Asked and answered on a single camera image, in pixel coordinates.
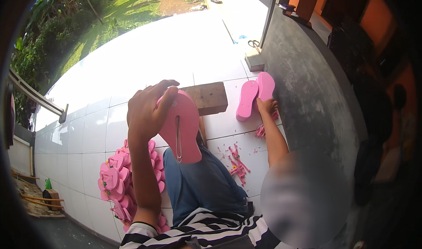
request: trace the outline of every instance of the scissors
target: scissors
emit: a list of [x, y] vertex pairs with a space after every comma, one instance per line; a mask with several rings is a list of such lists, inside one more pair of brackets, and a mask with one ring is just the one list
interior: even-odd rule
[[253, 48], [257, 48], [257, 47], [260, 46], [260, 43], [257, 40], [249, 40], [248, 41], [248, 45], [251, 46], [251, 47], [253, 47]]

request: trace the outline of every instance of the person's arm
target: person's arm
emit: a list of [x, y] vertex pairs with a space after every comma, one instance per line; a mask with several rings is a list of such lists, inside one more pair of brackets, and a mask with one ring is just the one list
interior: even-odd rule
[[264, 124], [268, 164], [271, 167], [277, 160], [287, 154], [289, 149], [286, 140], [271, 117], [272, 113], [277, 109], [277, 101], [274, 99], [261, 101], [260, 98], [257, 98], [256, 103], [258, 104], [262, 123]]
[[[163, 80], [157, 85], [138, 91], [128, 103], [127, 142], [130, 148], [132, 180], [138, 210], [133, 222], [145, 222], [157, 227], [161, 212], [161, 195], [149, 157], [148, 142], [161, 130], [167, 111], [173, 104], [179, 85], [174, 80]], [[156, 103], [163, 95], [158, 107]]]

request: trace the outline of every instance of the green bag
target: green bag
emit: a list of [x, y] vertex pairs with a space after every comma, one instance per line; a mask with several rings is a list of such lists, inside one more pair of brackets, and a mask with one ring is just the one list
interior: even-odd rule
[[45, 180], [45, 189], [51, 189], [51, 182], [50, 178]]

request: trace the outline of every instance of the vegetation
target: vegetation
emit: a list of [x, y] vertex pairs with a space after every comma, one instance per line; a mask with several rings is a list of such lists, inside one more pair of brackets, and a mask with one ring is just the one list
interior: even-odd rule
[[[158, 0], [37, 0], [15, 44], [11, 67], [41, 94], [104, 43], [160, 18]], [[29, 127], [31, 103], [14, 91], [16, 121]]]

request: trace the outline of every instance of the dirt path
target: dirt path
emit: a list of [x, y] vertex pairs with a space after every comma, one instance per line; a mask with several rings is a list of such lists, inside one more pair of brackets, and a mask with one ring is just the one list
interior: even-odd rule
[[185, 0], [160, 0], [160, 13], [164, 16], [191, 12], [195, 4], [188, 4]]

